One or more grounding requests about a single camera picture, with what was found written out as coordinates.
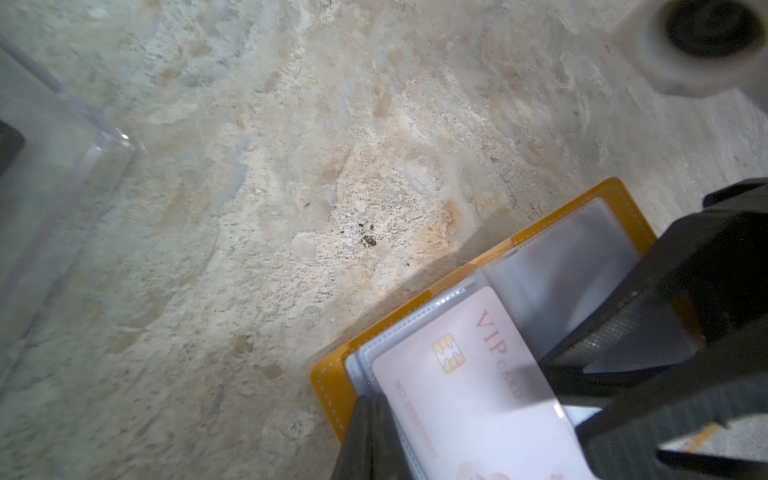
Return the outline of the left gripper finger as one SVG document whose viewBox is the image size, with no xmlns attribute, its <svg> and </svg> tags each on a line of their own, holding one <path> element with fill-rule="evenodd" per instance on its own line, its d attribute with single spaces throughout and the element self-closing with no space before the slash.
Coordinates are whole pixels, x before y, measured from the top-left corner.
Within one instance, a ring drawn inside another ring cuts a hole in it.
<svg viewBox="0 0 768 480">
<path fill-rule="evenodd" d="M 384 394 L 360 396 L 331 480 L 412 479 L 396 422 Z"/>
</svg>

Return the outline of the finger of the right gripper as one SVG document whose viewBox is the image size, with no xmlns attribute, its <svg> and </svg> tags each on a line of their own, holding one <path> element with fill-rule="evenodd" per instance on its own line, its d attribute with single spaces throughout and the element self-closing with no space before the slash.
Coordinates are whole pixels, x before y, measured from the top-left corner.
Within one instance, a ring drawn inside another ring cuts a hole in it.
<svg viewBox="0 0 768 480">
<path fill-rule="evenodd" d="M 555 390 L 637 385 L 655 367 L 585 369 L 678 304 L 706 345 L 767 317 L 767 180 L 750 178 L 706 195 L 698 213 L 673 222 L 607 299 L 539 362 Z"/>
<path fill-rule="evenodd" d="M 600 479 L 764 479 L 761 461 L 660 447 L 766 411 L 767 338 L 732 335 L 624 393 L 576 432 Z"/>
</svg>

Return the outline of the pink VIP card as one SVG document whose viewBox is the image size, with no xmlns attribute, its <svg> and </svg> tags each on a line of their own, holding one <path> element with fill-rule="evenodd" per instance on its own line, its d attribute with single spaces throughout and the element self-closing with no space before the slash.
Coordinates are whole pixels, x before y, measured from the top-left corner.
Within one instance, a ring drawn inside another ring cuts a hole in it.
<svg viewBox="0 0 768 480">
<path fill-rule="evenodd" d="M 429 479 L 590 479 L 574 427 L 494 290 L 372 363 Z"/>
</svg>

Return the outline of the yellow leather card holder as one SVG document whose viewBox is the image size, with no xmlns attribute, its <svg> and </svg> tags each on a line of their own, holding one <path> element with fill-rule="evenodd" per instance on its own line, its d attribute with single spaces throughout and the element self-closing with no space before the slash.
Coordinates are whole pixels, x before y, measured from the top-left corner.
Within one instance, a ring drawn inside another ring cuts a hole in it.
<svg viewBox="0 0 768 480">
<path fill-rule="evenodd" d="M 314 366 L 313 388 L 341 443 L 357 399 L 384 394 L 373 361 L 476 291 L 494 290 L 539 366 L 607 299 L 655 240 L 624 185 L 609 179 L 417 295 Z M 547 383 L 576 435 L 595 409 L 578 405 Z M 412 479 L 429 479 L 394 419 Z"/>
</svg>

